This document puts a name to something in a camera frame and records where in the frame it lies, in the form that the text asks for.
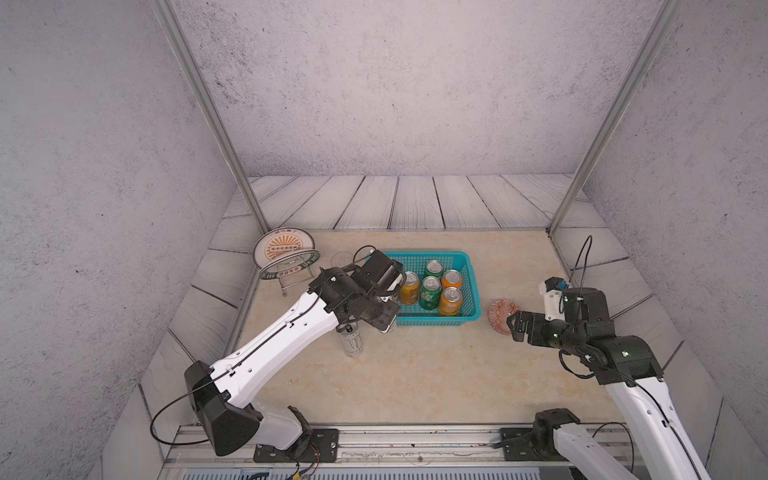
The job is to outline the white Monster can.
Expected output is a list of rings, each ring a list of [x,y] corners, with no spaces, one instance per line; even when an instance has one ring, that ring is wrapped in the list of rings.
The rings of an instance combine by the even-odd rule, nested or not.
[[[339,325],[336,331],[340,335],[344,353],[352,358],[358,357],[363,352],[363,341],[357,322]]]
[[[390,322],[389,326],[387,327],[385,334],[392,333],[396,329],[396,327],[397,327],[397,317],[394,317]]]

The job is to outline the teal plastic basket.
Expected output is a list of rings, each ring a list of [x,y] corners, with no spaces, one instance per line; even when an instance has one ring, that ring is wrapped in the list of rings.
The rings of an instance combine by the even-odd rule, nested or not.
[[[481,316],[478,282],[468,254],[449,250],[386,250],[405,270],[394,297],[400,326],[461,326]]]

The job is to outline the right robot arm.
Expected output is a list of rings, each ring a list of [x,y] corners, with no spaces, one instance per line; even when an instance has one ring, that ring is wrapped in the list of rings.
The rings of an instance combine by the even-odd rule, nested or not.
[[[708,478],[649,345],[617,335],[603,308],[580,305],[555,316],[518,311],[507,324],[515,341],[575,356],[588,368],[619,408],[652,478]],[[564,409],[539,413],[534,438],[539,452],[567,459],[589,479],[633,476]]]

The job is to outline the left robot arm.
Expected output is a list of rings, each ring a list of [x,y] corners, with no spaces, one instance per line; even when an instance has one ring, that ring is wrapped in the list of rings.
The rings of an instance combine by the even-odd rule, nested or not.
[[[258,392],[301,351],[335,330],[340,317],[388,332],[400,311],[395,301],[359,295],[333,310],[325,301],[329,293],[325,286],[302,294],[242,348],[211,365],[197,361],[185,371],[193,410],[216,455],[230,455],[254,440],[288,458],[302,458],[309,449],[312,427],[293,406],[258,403]]]

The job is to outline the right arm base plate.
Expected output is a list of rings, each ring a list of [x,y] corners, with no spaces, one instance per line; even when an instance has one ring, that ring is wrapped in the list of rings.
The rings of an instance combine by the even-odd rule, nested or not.
[[[507,427],[499,430],[497,440],[504,460],[507,462],[543,461],[556,462],[563,458],[550,446],[543,436],[532,427]]]

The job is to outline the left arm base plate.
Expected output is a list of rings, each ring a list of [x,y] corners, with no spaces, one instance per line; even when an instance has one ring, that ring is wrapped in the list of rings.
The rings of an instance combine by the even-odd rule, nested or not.
[[[312,432],[302,434],[297,443],[288,450],[279,450],[273,446],[256,446],[253,461],[266,463],[335,463],[337,461],[340,431],[336,428],[313,428]]]

